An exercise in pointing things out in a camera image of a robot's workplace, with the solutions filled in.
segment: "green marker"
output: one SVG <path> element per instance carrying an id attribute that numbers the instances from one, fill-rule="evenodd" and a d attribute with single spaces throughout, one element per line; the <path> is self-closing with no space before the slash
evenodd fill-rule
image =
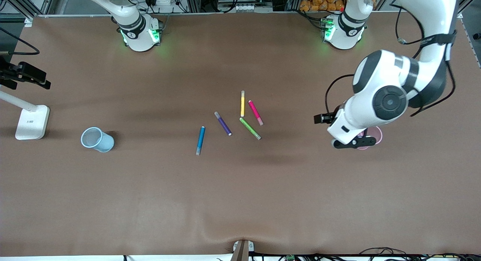
<path id="1" fill-rule="evenodd" d="M 239 121 L 242 122 L 242 124 L 244 124 L 244 126 L 258 139 L 260 140 L 261 139 L 261 136 L 259 134 L 257 134 L 257 132 L 251 127 L 250 124 L 247 123 L 246 120 L 244 120 L 244 118 L 239 118 Z"/>

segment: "black round object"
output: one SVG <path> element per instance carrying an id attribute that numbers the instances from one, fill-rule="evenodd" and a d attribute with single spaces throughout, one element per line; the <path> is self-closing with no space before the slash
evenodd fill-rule
<path id="1" fill-rule="evenodd" d="M 407 105 L 406 93 L 396 86 L 380 88 L 372 100 L 374 112 L 379 119 L 391 120 L 404 112 Z"/>

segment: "marker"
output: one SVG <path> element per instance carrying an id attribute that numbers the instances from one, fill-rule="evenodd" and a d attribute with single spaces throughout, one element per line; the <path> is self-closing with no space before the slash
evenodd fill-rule
<path id="1" fill-rule="evenodd" d="M 229 127 L 227 126 L 227 124 L 225 124 L 224 120 L 222 119 L 222 117 L 220 117 L 219 113 L 215 112 L 214 115 L 215 117 L 217 117 L 217 120 L 219 121 L 220 125 L 222 126 L 224 131 L 227 133 L 227 135 L 231 136 L 232 132 L 230 132 Z"/>
<path id="2" fill-rule="evenodd" d="M 245 91 L 240 92 L 240 116 L 244 117 L 245 113 Z"/>
<path id="3" fill-rule="evenodd" d="M 199 132 L 199 141 L 197 141 L 197 152 L 196 155 L 201 155 L 202 142 L 204 141 L 204 133 L 206 132 L 206 127 L 201 127 L 201 132 Z"/>
<path id="4" fill-rule="evenodd" d="M 249 106 L 251 107 L 252 112 L 254 112 L 257 121 L 262 126 L 264 122 L 262 122 L 261 116 L 259 115 L 259 112 L 257 111 L 256 106 L 254 106 L 254 102 L 252 102 L 252 100 L 249 100 Z"/>
<path id="5" fill-rule="evenodd" d="M 246 120 L 244 120 L 244 118 L 239 118 L 239 121 L 242 122 L 242 124 L 244 124 L 244 126 L 258 139 L 260 140 L 261 139 L 261 136 L 259 134 L 257 134 L 257 132 L 251 127 L 250 124 L 247 123 Z"/>

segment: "light blue cup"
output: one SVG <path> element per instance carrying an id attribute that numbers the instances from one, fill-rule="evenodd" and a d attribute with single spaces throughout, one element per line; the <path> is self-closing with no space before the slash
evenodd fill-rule
<path id="1" fill-rule="evenodd" d="M 98 127 L 90 127 L 82 133 L 80 142 L 86 148 L 93 148 L 99 152 L 105 153 L 113 147 L 112 136 L 105 134 Z"/>

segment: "white pole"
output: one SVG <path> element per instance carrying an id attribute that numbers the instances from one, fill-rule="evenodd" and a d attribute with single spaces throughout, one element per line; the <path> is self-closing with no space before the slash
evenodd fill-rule
<path id="1" fill-rule="evenodd" d="M 37 109 L 36 105 L 26 102 L 25 100 L 21 100 L 18 97 L 14 97 L 10 94 L 5 93 L 4 91 L 0 91 L 0 99 L 7 101 L 10 104 L 13 104 L 17 107 L 20 107 L 24 110 L 29 112 L 35 112 Z"/>

